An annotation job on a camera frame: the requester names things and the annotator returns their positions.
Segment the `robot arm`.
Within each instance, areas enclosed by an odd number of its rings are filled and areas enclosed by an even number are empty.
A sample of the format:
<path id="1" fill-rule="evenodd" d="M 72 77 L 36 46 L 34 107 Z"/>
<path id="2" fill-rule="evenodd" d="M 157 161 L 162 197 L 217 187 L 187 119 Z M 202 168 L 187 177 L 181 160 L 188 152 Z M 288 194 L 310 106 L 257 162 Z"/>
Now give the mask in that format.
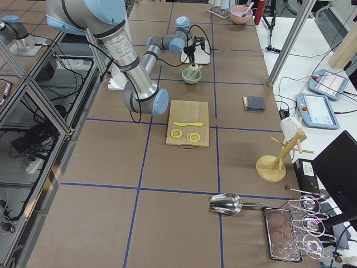
<path id="1" fill-rule="evenodd" d="M 148 49 L 140 58 L 125 30 L 126 5 L 124 1 L 47 1 L 46 18 L 50 27 L 74 35 L 90 31 L 103 41 L 105 47 L 126 76 L 123 101 L 137 113 L 161 115 L 169 104 L 167 90 L 158 87 L 150 73 L 161 52 L 185 52 L 194 61 L 194 38 L 189 29 L 189 18 L 176 19 L 172 35 L 153 36 L 148 39 Z"/>

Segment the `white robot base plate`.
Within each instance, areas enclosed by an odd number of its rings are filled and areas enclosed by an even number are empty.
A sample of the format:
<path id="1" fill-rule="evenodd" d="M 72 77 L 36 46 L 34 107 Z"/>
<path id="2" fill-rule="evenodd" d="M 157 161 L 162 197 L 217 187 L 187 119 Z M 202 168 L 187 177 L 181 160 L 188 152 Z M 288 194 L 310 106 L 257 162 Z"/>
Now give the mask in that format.
<path id="1" fill-rule="evenodd" d="M 128 80 L 125 75 L 119 70 L 119 68 L 113 64 L 112 70 L 110 71 L 110 81 L 108 84 L 109 90 L 124 90 Z"/>

